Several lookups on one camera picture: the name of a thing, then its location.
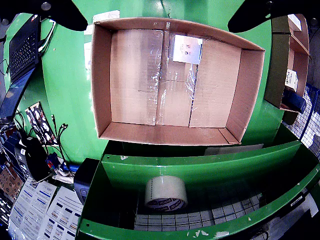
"grid pattern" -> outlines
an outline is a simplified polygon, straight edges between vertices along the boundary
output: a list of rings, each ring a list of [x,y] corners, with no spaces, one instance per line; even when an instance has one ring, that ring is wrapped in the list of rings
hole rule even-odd
[[[314,88],[307,85],[303,94],[303,98],[306,101],[306,108],[303,114],[299,113],[292,125],[288,125],[285,122],[283,123],[298,139],[301,138],[303,130],[306,127],[315,96],[316,92]]]
[[[306,109],[294,124],[283,123],[320,160],[320,90],[307,83],[303,98]]]
[[[172,215],[136,214],[134,229],[138,231],[183,231],[221,224],[240,218],[259,209],[261,193],[229,205],[220,203],[216,208]]]

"box flap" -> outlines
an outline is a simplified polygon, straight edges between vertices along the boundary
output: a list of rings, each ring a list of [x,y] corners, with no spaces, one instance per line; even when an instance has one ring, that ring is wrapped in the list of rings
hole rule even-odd
[[[222,135],[219,128],[150,126],[119,122],[111,122],[101,138],[138,144],[173,146],[222,146],[231,144]]]
[[[99,25],[95,25],[93,31],[91,92],[95,127],[100,137],[111,123],[110,68],[106,67],[106,63],[110,62],[112,35]]]
[[[224,138],[228,141],[229,144],[239,143],[227,128],[219,128],[219,131],[224,136]]]
[[[164,17],[128,17],[95,22],[110,30],[153,29],[198,35],[229,43],[243,49],[262,51],[260,46],[233,33],[197,22]]]
[[[264,51],[244,49],[241,51],[238,81],[230,115],[226,123],[226,128],[239,142],[246,132],[256,104],[264,59]]]

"black object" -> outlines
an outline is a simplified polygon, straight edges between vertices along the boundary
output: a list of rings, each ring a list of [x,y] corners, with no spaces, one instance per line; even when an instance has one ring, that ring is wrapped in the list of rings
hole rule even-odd
[[[19,13],[37,14],[50,18],[58,24],[75,31],[84,31],[88,26],[85,17],[71,0],[6,0],[1,2],[0,21],[10,24]]]
[[[12,83],[39,63],[40,28],[40,17],[32,15],[11,39],[9,44],[9,69]]]
[[[229,20],[228,29],[233,33],[241,33],[267,20],[289,14],[303,14],[307,20],[312,18],[319,20],[319,9],[320,1],[245,0]]]
[[[307,102],[303,97],[286,89],[283,91],[282,103],[302,114],[307,107]]]
[[[9,124],[14,120],[19,102],[27,88],[35,68],[29,70],[9,87],[0,108],[0,124]]]
[[[0,38],[0,43],[5,44],[6,39],[7,39],[7,35],[5,35],[3,38]]]
[[[85,204],[98,164],[99,160],[86,158],[74,174],[74,189],[83,205]]]
[[[40,181],[50,174],[46,163],[47,154],[37,138],[22,138],[21,144],[14,147],[15,157],[26,177],[31,176],[35,181]]]

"laptop screen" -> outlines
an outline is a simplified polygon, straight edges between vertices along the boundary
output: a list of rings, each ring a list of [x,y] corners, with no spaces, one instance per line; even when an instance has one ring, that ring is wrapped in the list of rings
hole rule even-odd
[[[9,87],[0,108],[0,123],[10,123],[13,121],[19,102],[27,88],[29,78],[35,68],[32,68],[19,80],[15,81]]]

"white sticker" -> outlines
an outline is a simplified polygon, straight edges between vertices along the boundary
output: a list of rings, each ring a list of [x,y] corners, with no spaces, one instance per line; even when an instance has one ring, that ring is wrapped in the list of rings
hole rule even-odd
[[[176,34],[173,44],[173,61],[200,64],[203,40],[192,36]]]
[[[91,42],[84,44],[84,65],[85,69],[91,70]]]
[[[114,11],[107,11],[103,13],[99,13],[97,15],[93,16],[93,22],[103,21],[103,20],[109,20],[109,19],[119,19],[120,18],[120,11],[114,10]]]
[[[295,200],[293,203],[290,204],[290,206],[292,207],[293,205],[295,205],[297,202],[299,202],[299,200],[302,199],[302,196],[300,196],[297,200]]]

